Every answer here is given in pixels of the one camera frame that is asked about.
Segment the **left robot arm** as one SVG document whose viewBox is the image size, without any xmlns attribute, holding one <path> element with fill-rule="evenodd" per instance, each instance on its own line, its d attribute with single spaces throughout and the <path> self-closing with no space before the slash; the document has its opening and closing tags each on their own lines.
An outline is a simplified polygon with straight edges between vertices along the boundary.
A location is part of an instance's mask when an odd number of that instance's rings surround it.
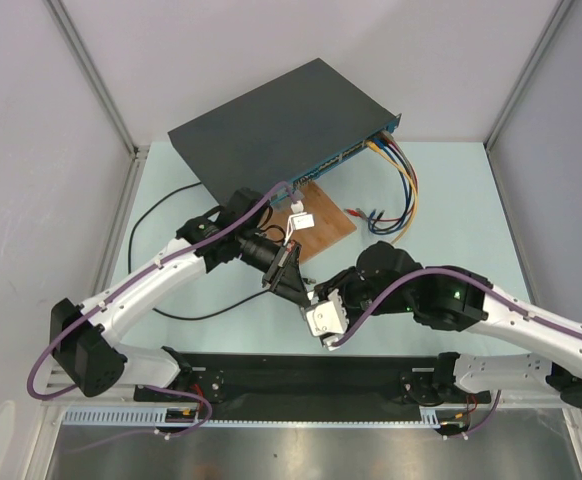
<svg viewBox="0 0 582 480">
<path fill-rule="evenodd" d="M 149 262 L 116 286 L 76 305 L 56 303 L 50 314 L 51 355 L 86 397 L 99 396 L 126 373 L 150 380 L 170 400 L 185 397 L 191 376 L 176 353 L 132 349 L 126 332 L 177 288 L 240 259 L 260 271 L 262 287 L 299 307 L 311 299 L 299 268 L 301 246 L 266 238 L 259 221 L 270 202 L 248 188 L 236 191 L 225 205 L 180 227 L 174 239 Z"/>
</svg>

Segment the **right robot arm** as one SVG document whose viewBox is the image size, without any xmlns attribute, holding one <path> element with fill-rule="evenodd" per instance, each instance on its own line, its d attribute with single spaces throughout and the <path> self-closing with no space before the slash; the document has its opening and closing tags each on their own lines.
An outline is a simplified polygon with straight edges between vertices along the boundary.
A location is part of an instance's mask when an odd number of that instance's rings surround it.
<svg viewBox="0 0 582 480">
<path fill-rule="evenodd" d="M 323 345 L 337 349 L 372 316 L 410 314 L 422 326 L 503 340 L 522 355 L 442 354 L 434 395 L 455 401 L 486 390 L 549 391 L 582 409 L 582 321 L 520 300 L 488 278 L 455 266 L 425 267 L 386 242 L 366 248 L 354 266 L 315 286 L 318 314 L 305 317 Z"/>
</svg>

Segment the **wooden board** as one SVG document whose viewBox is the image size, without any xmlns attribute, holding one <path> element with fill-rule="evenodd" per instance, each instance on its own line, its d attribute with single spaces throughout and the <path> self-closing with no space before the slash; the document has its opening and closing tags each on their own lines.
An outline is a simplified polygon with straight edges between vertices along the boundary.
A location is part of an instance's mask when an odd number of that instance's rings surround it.
<svg viewBox="0 0 582 480">
<path fill-rule="evenodd" d="M 291 239 L 301 245 L 300 263 L 325 252 L 357 228 L 349 217 L 315 183 L 300 189 L 304 211 L 313 216 L 314 226 L 295 230 Z"/>
</svg>

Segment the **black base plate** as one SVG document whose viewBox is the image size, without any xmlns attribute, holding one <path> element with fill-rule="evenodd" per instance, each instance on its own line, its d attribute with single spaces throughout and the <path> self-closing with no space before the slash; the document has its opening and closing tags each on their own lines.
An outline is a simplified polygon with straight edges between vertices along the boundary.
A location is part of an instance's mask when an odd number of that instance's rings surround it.
<svg viewBox="0 0 582 480">
<path fill-rule="evenodd" d="M 162 392 L 136 388 L 139 402 L 200 393 L 227 421 L 392 422 L 419 407 L 475 406 L 477 397 L 437 373 L 436 357 L 258 355 L 179 352 L 183 372 Z"/>
</svg>

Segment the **black network switch blue front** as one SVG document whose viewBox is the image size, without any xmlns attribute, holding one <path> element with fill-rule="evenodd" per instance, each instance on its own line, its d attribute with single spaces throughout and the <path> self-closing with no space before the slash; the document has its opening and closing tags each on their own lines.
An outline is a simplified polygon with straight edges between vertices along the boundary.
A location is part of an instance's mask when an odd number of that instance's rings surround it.
<svg viewBox="0 0 582 480">
<path fill-rule="evenodd" d="M 316 58 L 172 130 L 173 148 L 220 204 L 320 177 L 394 132 L 394 114 Z"/>
</svg>

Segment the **aluminium rail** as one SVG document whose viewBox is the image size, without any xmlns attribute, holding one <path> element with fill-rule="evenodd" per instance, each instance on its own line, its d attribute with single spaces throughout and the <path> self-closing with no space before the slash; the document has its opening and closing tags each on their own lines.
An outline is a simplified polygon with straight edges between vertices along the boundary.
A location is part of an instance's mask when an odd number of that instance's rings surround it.
<svg viewBox="0 0 582 480">
<path fill-rule="evenodd" d="M 69 385 L 68 375 L 59 367 L 53 367 L 45 392 L 51 394 L 54 389 L 62 389 Z M 113 406 L 131 405 L 134 400 L 133 386 L 117 384 L 102 395 L 86 398 L 76 389 L 55 399 L 55 402 L 64 402 L 66 405 Z M 500 409 L 572 409 L 571 405 L 560 400 L 557 392 L 548 390 L 514 390 L 504 389 L 500 395 L 498 407 Z"/>
</svg>

